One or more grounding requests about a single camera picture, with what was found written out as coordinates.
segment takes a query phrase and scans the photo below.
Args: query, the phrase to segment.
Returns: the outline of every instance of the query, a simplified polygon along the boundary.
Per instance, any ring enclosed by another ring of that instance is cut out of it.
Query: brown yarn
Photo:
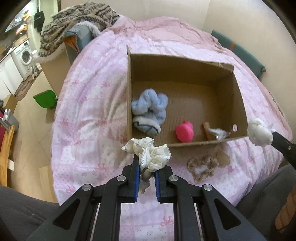
[[[202,171],[201,173],[197,173],[195,169],[203,165],[206,165],[208,169]],[[217,158],[210,155],[206,155],[201,159],[190,159],[187,163],[187,168],[192,173],[195,183],[201,182],[207,177],[212,177],[218,166],[219,163]]]

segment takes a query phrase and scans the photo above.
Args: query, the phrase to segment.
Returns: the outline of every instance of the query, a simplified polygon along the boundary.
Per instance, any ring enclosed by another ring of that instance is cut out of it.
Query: blue gripper pad
[[[138,200],[139,186],[140,186],[140,168],[139,168],[139,165],[137,165],[136,178],[135,178],[135,192],[134,192],[135,202]]]
[[[159,183],[159,174],[155,172],[155,189],[156,189],[156,197],[157,201],[160,201],[160,183]]]

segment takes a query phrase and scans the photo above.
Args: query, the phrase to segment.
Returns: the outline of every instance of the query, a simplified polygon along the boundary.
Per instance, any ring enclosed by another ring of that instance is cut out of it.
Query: white fluffy cloth
[[[162,169],[172,157],[167,144],[159,147],[153,146],[154,140],[150,137],[143,139],[130,139],[127,144],[122,147],[123,151],[130,154],[136,154],[139,157],[139,164],[142,173],[145,172],[145,177],[148,180],[152,173]],[[140,179],[140,193],[144,193],[145,189],[150,186],[150,182]]]
[[[269,126],[266,127],[265,123],[259,118],[255,118],[248,123],[249,139],[257,146],[265,147],[266,145],[271,145],[274,139],[272,136],[273,132],[275,130]]]

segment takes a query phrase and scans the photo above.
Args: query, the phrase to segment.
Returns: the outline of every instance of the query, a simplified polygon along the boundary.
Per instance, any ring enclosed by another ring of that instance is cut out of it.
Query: bed
[[[248,120],[258,117],[273,123],[287,139],[291,129],[272,96],[252,71],[209,33],[176,18],[132,21],[121,17],[91,41],[75,59],[65,79],[53,124],[52,171],[54,190],[62,204],[85,183],[94,186],[120,175],[133,156],[121,147],[127,142],[126,45],[133,53],[155,53],[234,65]],[[190,184],[212,184],[233,205],[253,185],[277,170],[282,154],[271,146],[258,147],[248,138],[216,146],[171,148],[173,173]],[[231,158],[230,165],[196,184],[187,161],[216,150]],[[156,200],[154,181],[136,204],[122,204],[120,240],[173,238],[171,204]]]

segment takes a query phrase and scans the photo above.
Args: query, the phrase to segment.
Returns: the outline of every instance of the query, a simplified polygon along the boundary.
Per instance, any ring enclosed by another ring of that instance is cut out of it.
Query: wooden chair
[[[0,151],[0,185],[7,187],[7,171],[14,169],[14,162],[9,160],[9,151],[15,131],[15,126],[10,127],[9,132],[5,132]]]

